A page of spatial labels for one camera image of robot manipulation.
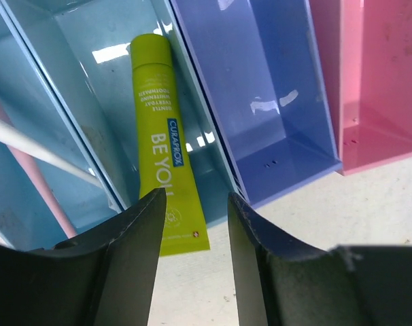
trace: pink toothbrush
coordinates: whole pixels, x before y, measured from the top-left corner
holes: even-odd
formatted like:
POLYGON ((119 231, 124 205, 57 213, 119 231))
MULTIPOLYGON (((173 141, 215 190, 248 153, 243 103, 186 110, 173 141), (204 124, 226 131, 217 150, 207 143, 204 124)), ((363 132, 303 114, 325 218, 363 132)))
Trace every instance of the pink toothbrush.
MULTIPOLYGON (((12 126, 10 118, 3 110, 1 105, 0 120, 3 120, 5 123, 12 126)), ((54 197, 53 193, 50 191, 49 185, 46 183, 46 180, 44 179, 40 169, 38 168, 36 161, 30 155, 23 153, 22 151, 19 151, 12 146, 8 146, 8 149, 11 151, 17 162, 28 175, 35 188, 37 188, 37 191, 44 199, 44 202, 48 205, 50 211, 55 216, 55 219, 58 221, 67 237, 72 238, 76 236, 78 233, 76 232, 69 218, 64 213, 64 210, 61 208, 60 204, 54 197)))

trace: toothbrush handle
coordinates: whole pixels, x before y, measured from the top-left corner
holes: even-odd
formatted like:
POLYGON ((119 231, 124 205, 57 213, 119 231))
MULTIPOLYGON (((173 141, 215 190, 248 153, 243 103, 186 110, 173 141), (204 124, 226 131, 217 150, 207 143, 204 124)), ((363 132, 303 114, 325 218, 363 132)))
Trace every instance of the toothbrush handle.
POLYGON ((102 188, 100 181, 91 174, 81 170, 72 163, 64 160, 49 149, 45 148, 40 143, 15 129, 10 124, 0 119, 0 142, 6 145, 15 147, 16 149, 27 153, 35 158, 47 162, 61 170, 64 170, 72 175, 75 175, 96 187, 102 188))
MULTIPOLYGON (((0 120, 3 120, 6 124, 12 125, 10 118, 8 117, 7 113, 3 110, 1 105, 0 120)), ((44 199, 44 202, 48 205, 50 211, 55 216, 55 219, 58 221, 59 225, 61 226, 67 237, 72 238, 76 236, 77 232, 75 228, 73 227, 69 218, 64 213, 64 210, 61 208, 60 204, 54 197, 52 191, 49 188, 49 185, 44 179, 35 160, 30 155, 23 153, 22 151, 19 151, 18 149, 12 146, 8 146, 8 149, 11 151, 17 162, 28 175, 29 179, 39 192, 40 196, 44 199)))
POLYGON ((17 162, 28 175, 35 188, 37 188, 40 196, 48 205, 50 211, 55 216, 55 219, 58 221, 58 224, 61 226, 67 237, 72 238, 78 235, 69 218, 66 216, 64 210, 58 203, 58 200, 56 200, 52 191, 50 190, 49 185, 44 179, 40 169, 38 168, 36 161, 28 154, 25 154, 22 151, 15 149, 14 147, 8 146, 8 149, 11 151, 17 162))

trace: white stick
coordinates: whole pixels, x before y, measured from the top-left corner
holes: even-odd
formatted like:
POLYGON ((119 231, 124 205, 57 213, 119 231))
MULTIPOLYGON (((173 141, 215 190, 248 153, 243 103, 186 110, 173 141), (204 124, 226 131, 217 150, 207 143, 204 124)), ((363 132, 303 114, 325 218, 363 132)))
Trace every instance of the white stick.
POLYGON ((40 143, 34 141, 32 138, 21 133, 2 120, 0 120, 0 142, 23 151, 34 158, 38 158, 99 188, 102 188, 100 181, 96 177, 93 177, 91 174, 64 160, 62 157, 56 155, 40 143))

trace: curaprox logo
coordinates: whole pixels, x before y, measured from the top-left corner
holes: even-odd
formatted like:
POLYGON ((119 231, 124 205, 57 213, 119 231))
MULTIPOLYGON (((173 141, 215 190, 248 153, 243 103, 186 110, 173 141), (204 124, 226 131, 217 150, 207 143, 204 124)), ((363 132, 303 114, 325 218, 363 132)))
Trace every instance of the curaprox logo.
POLYGON ((167 119, 167 121, 168 133, 170 135, 171 156, 173 157, 173 166, 177 168, 184 165, 182 146, 180 145, 179 128, 177 127, 176 119, 167 119))

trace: plastic tray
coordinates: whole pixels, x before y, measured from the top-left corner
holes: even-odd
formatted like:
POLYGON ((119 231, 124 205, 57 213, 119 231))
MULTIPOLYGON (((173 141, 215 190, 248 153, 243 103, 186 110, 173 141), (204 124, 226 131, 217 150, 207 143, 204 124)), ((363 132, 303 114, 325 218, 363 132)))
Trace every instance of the plastic tray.
POLYGON ((251 205, 341 167, 307 1, 171 3, 251 205))
MULTIPOLYGON (((36 66, 29 64, 0 15, 0 103, 15 127, 83 170, 98 173, 81 153, 80 140, 69 130, 53 94, 47 92, 36 66)), ((56 199, 79 232, 116 213, 99 189, 45 162, 37 161, 56 199)), ((0 234, 13 247, 51 247, 65 239, 55 218, 7 147, 0 143, 0 234)))
MULTIPOLYGON (((20 113, 14 120, 16 127, 65 159, 93 169, 105 183, 105 191, 97 188, 93 194, 88 189, 93 186, 72 180, 75 177, 50 166, 44 170, 80 231, 116 214, 108 208, 108 198, 119 211, 138 200, 137 131, 127 48, 142 33, 164 33, 171 40, 187 148, 205 217, 209 225, 226 218, 227 193, 236 188, 230 168, 171 12, 165 3, 156 7, 159 18, 149 0, 0 1, 3 20, 14 36, 0 19, 4 26, 0 97, 9 113, 20 113)), ((7 149, 1 150, 8 156, 7 149)), ((21 173, 20 182, 11 185, 15 192, 3 198, 0 209, 15 203, 17 220, 31 223, 18 236, 29 246, 18 243, 16 247, 32 249, 59 242, 62 232, 54 234, 56 222, 36 191, 29 200, 20 195, 25 184, 26 192, 32 185, 25 182, 18 166, 14 168, 21 173), (43 219, 53 221, 39 224, 43 219)), ((10 183, 18 180, 9 173, 4 178, 10 183)), ((8 239, 11 235, 5 230, 0 226, 8 239)))
POLYGON ((311 6, 343 173, 412 156, 412 1, 311 6))

